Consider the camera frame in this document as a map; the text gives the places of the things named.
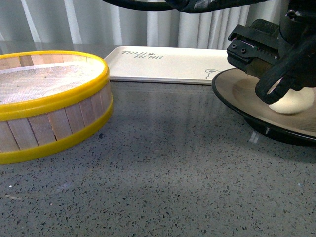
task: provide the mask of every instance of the yellow rim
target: yellow rim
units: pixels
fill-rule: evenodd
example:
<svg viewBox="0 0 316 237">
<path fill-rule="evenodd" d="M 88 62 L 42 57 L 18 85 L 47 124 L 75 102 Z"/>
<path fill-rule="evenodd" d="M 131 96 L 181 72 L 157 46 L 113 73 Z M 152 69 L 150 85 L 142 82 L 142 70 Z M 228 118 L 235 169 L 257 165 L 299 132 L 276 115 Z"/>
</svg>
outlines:
<svg viewBox="0 0 316 237">
<path fill-rule="evenodd" d="M 67 107 L 94 95 L 109 82 L 107 63 L 102 58 L 89 53 L 74 51 L 35 51 L 0 55 L 0 59 L 43 54 L 69 54 L 89 57 L 101 62 L 104 65 L 104 69 L 100 75 L 88 83 L 68 91 L 39 99 L 0 105 L 0 121 L 36 116 Z"/>
<path fill-rule="evenodd" d="M 73 135 L 30 149 L 0 153 L 0 164 L 25 162 L 45 157 L 72 147 L 96 133 L 109 120 L 113 111 L 113 97 L 107 111 L 93 124 Z"/>
</svg>

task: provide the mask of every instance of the white dough ball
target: white dough ball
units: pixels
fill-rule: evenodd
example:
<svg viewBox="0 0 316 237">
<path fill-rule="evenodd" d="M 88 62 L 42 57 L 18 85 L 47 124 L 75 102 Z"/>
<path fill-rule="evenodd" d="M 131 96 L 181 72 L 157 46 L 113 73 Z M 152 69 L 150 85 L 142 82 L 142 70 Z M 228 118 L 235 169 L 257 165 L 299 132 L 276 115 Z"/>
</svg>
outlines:
<svg viewBox="0 0 316 237">
<path fill-rule="evenodd" d="M 313 102 L 313 89 L 304 87 L 300 91 L 289 89 L 283 98 L 269 105 L 269 107 L 281 114 L 295 114 L 310 108 Z"/>
</svg>

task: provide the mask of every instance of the wooden slat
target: wooden slat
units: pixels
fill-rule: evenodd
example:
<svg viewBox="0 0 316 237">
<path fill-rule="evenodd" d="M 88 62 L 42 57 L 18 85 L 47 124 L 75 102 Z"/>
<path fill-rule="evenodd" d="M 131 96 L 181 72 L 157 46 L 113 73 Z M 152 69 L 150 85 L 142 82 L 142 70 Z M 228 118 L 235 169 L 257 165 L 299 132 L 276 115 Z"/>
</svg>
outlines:
<svg viewBox="0 0 316 237">
<path fill-rule="evenodd" d="M 72 135 L 65 109 L 55 110 L 47 115 L 57 140 Z"/>
<path fill-rule="evenodd" d="M 9 69 L 10 66 L 6 59 L 0 59 L 0 70 Z"/>
<path fill-rule="evenodd" d="M 93 113 L 95 120 L 98 120 L 103 114 L 102 102 L 100 92 L 91 96 L 91 103 L 93 107 Z"/>
<path fill-rule="evenodd" d="M 21 66 L 21 62 L 18 57 L 15 58 L 7 58 L 6 61 L 10 68 L 18 68 Z"/>
<path fill-rule="evenodd" d="M 62 54 L 64 62 L 73 62 L 73 56 L 69 54 Z"/>
<path fill-rule="evenodd" d="M 71 57 L 72 57 L 72 62 L 80 62 L 81 61 L 80 60 L 81 56 L 79 56 L 79 55 L 71 55 Z"/>
<path fill-rule="evenodd" d="M 40 146 L 56 141 L 47 114 L 30 117 L 29 121 Z"/>
<path fill-rule="evenodd" d="M 87 63 L 97 68 L 100 68 L 100 66 L 102 65 L 98 60 L 94 58 L 87 58 Z"/>
<path fill-rule="evenodd" d="M 20 62 L 21 62 L 21 66 L 23 66 L 23 67 L 24 66 L 32 66 L 32 65 L 34 65 L 30 55 L 28 55 L 28 56 L 21 56 L 20 57 Z"/>
<path fill-rule="evenodd" d="M 52 54 L 52 58 L 53 58 L 54 63 L 64 62 L 63 56 L 61 54 Z"/>
<path fill-rule="evenodd" d="M 87 57 L 85 57 L 85 56 L 79 56 L 79 61 L 81 61 L 81 62 L 87 62 Z"/>
<path fill-rule="evenodd" d="M 52 54 L 43 54 L 42 57 L 44 64 L 54 63 L 54 58 Z"/>
<path fill-rule="evenodd" d="M 105 108 L 105 111 L 108 109 L 110 106 L 112 99 L 111 95 L 111 86 L 110 83 L 107 83 L 105 87 L 101 90 L 101 100 L 102 100 L 102 106 Z"/>
<path fill-rule="evenodd" d="M 91 98 L 89 97 L 83 101 L 80 101 L 79 104 L 84 121 L 84 126 L 87 127 L 95 121 Z"/>
<path fill-rule="evenodd" d="M 66 107 L 66 114 L 73 133 L 84 129 L 84 121 L 79 103 Z"/>
<path fill-rule="evenodd" d="M 6 121 L 0 122 L 0 152 L 18 151 L 19 146 L 16 144 L 11 129 Z"/>
<path fill-rule="evenodd" d="M 34 65 L 44 64 L 44 59 L 41 55 L 31 55 Z"/>
<path fill-rule="evenodd" d="M 27 118 L 10 120 L 8 124 L 21 150 L 38 146 Z"/>
</svg>

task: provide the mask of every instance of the countertop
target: countertop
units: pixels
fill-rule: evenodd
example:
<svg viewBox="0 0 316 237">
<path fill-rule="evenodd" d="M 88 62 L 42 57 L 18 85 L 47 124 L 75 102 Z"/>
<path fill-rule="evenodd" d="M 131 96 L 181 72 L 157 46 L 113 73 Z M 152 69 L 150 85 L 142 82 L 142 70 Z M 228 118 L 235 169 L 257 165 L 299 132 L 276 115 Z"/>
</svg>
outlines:
<svg viewBox="0 0 316 237">
<path fill-rule="evenodd" d="M 102 45 L 0 42 L 0 53 Z M 314 146 L 274 141 L 211 86 L 111 82 L 82 143 L 0 166 L 0 236 L 316 236 Z"/>
</svg>

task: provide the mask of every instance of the bamboo steamer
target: bamboo steamer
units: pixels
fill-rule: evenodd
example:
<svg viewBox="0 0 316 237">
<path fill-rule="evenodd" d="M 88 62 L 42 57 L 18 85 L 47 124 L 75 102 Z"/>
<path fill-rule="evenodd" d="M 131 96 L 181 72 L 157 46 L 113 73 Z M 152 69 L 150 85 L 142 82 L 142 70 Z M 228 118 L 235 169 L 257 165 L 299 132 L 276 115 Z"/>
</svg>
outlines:
<svg viewBox="0 0 316 237">
<path fill-rule="evenodd" d="M 0 56 L 0 164 L 69 148 L 110 118 L 106 62 L 91 54 L 38 51 Z"/>
</svg>

